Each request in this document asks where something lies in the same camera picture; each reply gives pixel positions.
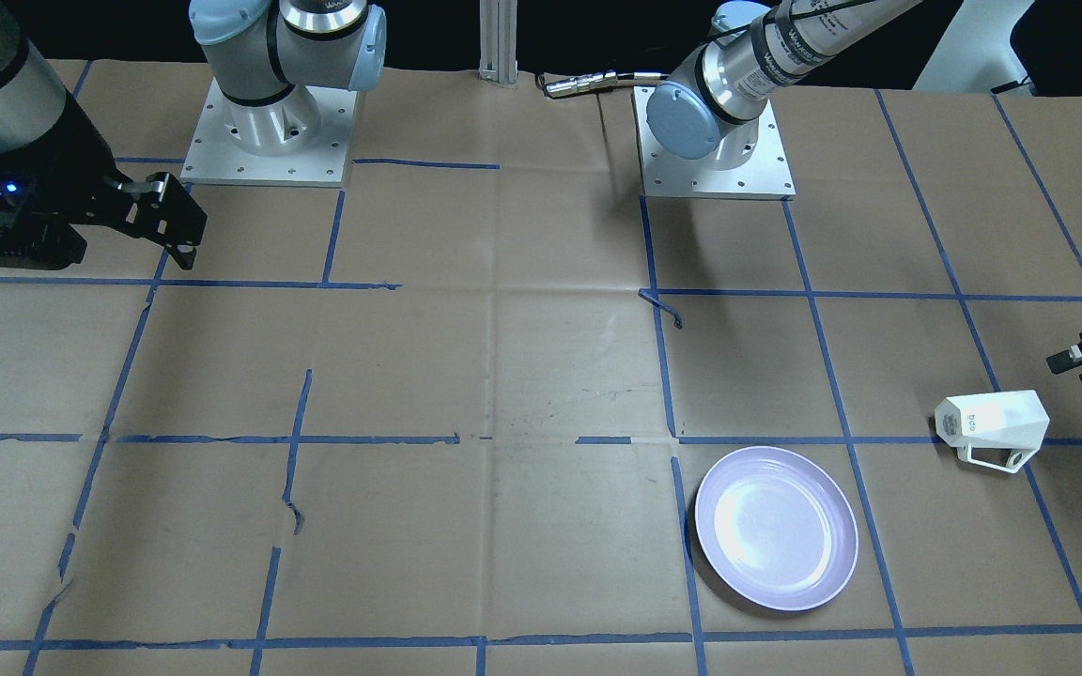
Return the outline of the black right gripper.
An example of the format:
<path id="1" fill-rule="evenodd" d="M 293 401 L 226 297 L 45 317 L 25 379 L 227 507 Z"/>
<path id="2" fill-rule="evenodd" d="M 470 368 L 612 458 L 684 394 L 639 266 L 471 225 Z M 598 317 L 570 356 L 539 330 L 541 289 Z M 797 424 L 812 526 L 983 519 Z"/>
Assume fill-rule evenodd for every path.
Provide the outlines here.
<path id="1" fill-rule="evenodd" d="M 0 267 L 79 264 L 81 228 L 94 225 L 158 244 L 190 270 L 207 221 L 172 173 L 129 180 L 51 65 L 18 38 L 0 66 Z"/>

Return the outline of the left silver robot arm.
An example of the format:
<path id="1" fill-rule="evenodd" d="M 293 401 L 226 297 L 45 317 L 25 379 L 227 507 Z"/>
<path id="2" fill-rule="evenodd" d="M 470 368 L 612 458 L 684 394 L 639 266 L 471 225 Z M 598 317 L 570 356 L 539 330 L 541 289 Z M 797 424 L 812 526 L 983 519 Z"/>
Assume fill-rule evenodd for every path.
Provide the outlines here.
<path id="1" fill-rule="evenodd" d="M 997 363 L 1006 390 L 1041 368 L 1076 398 L 1082 367 L 1082 95 L 803 88 L 910 1 L 786 1 L 699 47 L 642 115 L 678 165 L 779 105 L 799 197 L 734 204 L 650 196 L 658 297 L 915 302 L 918 330 L 856 324 L 845 345 L 918 371 L 940 339 L 969 339 L 959 372 Z M 800 282 L 797 291 L 793 281 Z"/>

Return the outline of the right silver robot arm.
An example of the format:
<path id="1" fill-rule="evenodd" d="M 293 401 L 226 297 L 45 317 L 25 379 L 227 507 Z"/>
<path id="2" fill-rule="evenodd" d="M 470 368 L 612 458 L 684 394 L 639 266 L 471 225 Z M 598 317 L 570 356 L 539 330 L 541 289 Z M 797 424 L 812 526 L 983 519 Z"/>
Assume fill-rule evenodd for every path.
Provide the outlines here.
<path id="1" fill-rule="evenodd" d="M 227 131 L 253 155 L 319 133 L 311 88 L 368 91 L 386 16 L 366 1 L 193 1 L 193 37 L 222 89 Z M 61 270 L 85 259 L 79 225 L 113 228 L 192 269 L 207 217 L 167 172 L 136 181 L 0 1 L 0 267 Z"/>

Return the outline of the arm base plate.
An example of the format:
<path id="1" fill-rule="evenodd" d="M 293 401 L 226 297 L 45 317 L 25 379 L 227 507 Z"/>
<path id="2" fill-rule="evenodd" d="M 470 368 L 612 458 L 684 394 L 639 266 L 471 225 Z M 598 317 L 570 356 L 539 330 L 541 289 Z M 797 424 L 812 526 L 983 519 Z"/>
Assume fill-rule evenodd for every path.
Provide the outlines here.
<path id="1" fill-rule="evenodd" d="M 771 101 L 757 119 L 725 134 L 716 150 L 688 160 L 654 137 L 647 121 L 652 95 L 654 87 L 634 89 L 644 195 L 734 200 L 791 200 L 797 195 Z"/>
<path id="2" fill-rule="evenodd" d="M 211 83 L 180 178 L 196 185 L 340 189 L 347 180 L 362 95 L 298 85 L 261 107 Z"/>

